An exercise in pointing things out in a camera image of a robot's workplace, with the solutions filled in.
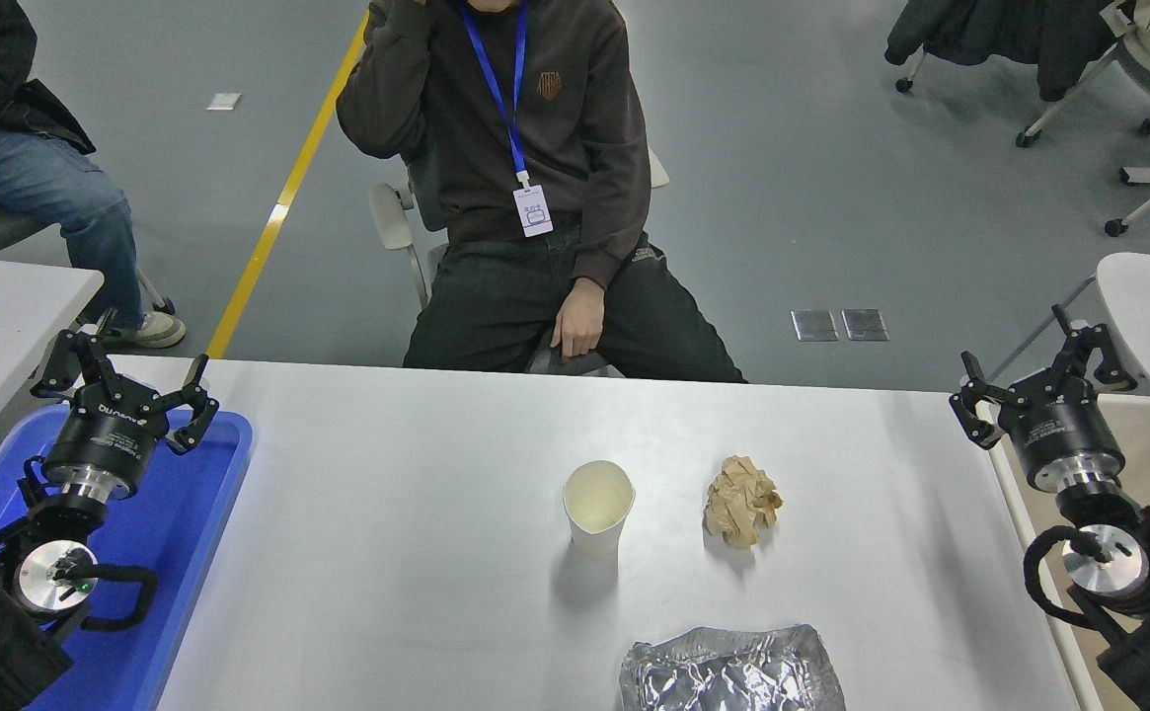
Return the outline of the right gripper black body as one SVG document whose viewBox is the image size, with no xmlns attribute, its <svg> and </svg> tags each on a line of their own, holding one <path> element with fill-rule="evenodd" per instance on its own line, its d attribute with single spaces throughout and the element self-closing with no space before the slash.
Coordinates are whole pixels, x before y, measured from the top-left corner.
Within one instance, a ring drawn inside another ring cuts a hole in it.
<svg viewBox="0 0 1150 711">
<path fill-rule="evenodd" d="M 1124 453 L 1088 379 L 1037 373 L 1011 392 L 1014 402 L 1000 406 L 999 427 L 1034 489 L 1061 492 L 1078 483 L 1116 481 L 1124 471 Z"/>
</svg>

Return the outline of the person's left hand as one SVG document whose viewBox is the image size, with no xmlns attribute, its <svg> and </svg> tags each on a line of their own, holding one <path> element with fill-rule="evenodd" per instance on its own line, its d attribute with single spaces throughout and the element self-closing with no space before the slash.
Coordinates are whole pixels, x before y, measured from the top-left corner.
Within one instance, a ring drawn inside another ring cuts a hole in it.
<svg viewBox="0 0 1150 711">
<path fill-rule="evenodd" d="M 605 319 L 605 288 L 595 280 L 578 277 L 555 316 L 555 332 L 549 347 L 560 351 L 561 361 L 589 356 L 601 341 Z"/>
</svg>

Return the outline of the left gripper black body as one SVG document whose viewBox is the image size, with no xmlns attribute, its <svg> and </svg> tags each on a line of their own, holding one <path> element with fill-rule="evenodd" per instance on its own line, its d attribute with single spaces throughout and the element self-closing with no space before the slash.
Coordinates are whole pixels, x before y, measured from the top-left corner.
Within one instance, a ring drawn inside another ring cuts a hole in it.
<svg viewBox="0 0 1150 711">
<path fill-rule="evenodd" d="M 152 410 L 158 397 L 150 388 L 120 391 L 117 400 L 102 388 L 75 390 L 72 411 L 43 460 L 43 477 L 64 482 L 72 471 L 89 467 L 141 482 L 158 439 L 169 430 L 163 411 Z"/>
</svg>

